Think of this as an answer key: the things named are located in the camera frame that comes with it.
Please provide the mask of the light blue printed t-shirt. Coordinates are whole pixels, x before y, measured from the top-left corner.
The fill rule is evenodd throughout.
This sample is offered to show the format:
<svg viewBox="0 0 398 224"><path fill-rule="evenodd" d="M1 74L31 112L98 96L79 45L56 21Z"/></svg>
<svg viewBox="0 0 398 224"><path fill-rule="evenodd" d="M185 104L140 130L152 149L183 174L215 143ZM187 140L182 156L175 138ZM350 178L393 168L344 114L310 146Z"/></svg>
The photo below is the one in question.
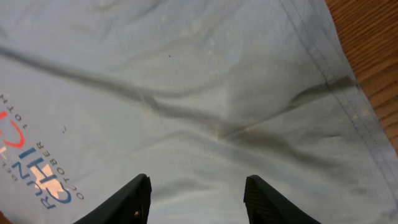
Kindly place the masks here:
<svg viewBox="0 0 398 224"><path fill-rule="evenodd" d="M1 211L74 223L139 174L150 223L396 223L397 155L325 1L2 1Z"/></svg>

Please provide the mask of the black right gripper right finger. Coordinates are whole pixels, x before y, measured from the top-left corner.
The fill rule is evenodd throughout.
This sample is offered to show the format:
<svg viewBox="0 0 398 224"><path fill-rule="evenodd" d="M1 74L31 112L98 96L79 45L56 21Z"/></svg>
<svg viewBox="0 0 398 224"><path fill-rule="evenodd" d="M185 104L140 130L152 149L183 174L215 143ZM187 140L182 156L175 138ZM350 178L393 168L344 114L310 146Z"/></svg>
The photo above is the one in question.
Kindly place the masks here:
<svg viewBox="0 0 398 224"><path fill-rule="evenodd" d="M244 203L250 224L320 224L258 175L246 178Z"/></svg>

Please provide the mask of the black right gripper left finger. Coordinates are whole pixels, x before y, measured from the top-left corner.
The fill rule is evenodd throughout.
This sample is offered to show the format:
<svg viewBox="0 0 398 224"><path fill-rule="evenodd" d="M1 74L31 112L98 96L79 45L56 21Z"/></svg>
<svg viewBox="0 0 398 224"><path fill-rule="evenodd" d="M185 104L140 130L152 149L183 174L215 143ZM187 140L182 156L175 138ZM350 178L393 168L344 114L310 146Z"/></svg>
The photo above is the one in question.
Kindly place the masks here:
<svg viewBox="0 0 398 224"><path fill-rule="evenodd" d="M147 224L152 186L139 174L75 224Z"/></svg>

